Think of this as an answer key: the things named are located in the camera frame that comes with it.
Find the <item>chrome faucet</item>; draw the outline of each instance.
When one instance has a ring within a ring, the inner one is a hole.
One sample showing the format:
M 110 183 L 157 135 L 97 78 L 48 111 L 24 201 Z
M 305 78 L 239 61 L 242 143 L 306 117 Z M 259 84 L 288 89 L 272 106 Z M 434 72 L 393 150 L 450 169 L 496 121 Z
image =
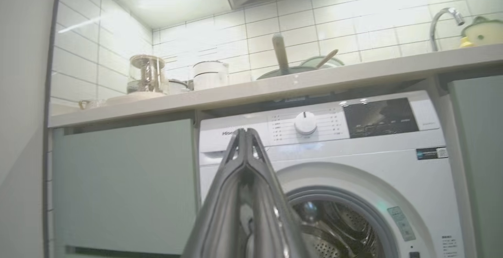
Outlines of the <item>chrome faucet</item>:
M 463 18 L 463 15 L 459 11 L 457 11 L 454 7 L 446 7 L 442 10 L 440 10 L 435 17 L 433 18 L 433 21 L 431 22 L 430 25 L 430 42 L 431 42 L 431 48 L 433 49 L 434 52 L 438 52 L 439 48 L 437 47 L 437 42 L 435 42 L 435 29 L 437 28 L 437 22 L 439 21 L 440 16 L 444 13 L 449 13 L 454 17 L 454 20 L 456 20 L 456 24 L 458 26 L 465 24 L 465 19 Z

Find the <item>countertop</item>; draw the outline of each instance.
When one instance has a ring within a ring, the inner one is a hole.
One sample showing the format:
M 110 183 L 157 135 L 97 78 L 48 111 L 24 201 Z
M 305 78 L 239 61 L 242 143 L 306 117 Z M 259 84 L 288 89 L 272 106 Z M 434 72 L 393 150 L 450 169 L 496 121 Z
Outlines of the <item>countertop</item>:
M 56 115 L 49 118 L 49 127 L 68 127 L 189 109 L 217 109 L 334 89 L 422 79 L 438 73 L 476 70 L 480 65 L 499 63 L 503 64 L 503 44 L 432 52 Z

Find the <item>label sticker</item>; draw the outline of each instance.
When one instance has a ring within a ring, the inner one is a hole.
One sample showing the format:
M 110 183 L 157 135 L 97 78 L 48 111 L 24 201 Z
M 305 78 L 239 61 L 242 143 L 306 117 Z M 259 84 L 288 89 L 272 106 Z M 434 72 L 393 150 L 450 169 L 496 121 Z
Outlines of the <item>label sticker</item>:
M 415 149 L 415 154 L 418 160 L 431 160 L 448 158 L 447 149 L 445 147 L 427 147 L 424 149 Z
M 442 236 L 442 248 L 444 258 L 458 257 L 458 243 L 451 235 Z
M 393 218 L 393 220 L 395 221 L 395 224 L 397 224 L 397 227 L 400 230 L 400 233 L 402 234 L 404 240 L 405 241 L 415 240 L 415 235 L 412 230 L 412 227 L 408 223 L 408 220 L 404 215 L 404 212 L 402 212 L 402 209 L 396 206 L 393 208 L 389 208 L 388 213 L 391 215 L 391 218 Z

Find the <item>cabinet door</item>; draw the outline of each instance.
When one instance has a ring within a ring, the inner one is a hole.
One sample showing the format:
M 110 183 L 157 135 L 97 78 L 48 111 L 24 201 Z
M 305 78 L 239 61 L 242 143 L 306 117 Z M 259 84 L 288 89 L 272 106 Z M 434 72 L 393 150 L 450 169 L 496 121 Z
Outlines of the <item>cabinet door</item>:
M 501 256 L 503 76 L 449 83 L 479 258 Z
M 182 253 L 196 218 L 192 120 L 53 138 L 56 252 Z

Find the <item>control panel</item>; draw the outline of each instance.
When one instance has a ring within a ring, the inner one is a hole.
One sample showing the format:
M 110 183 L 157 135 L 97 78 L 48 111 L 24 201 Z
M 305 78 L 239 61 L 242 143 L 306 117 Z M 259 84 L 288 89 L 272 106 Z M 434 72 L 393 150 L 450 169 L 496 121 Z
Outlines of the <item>control panel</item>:
M 438 129 L 425 91 L 214 118 L 201 122 L 200 152 L 224 151 L 237 128 L 253 128 L 265 146 Z

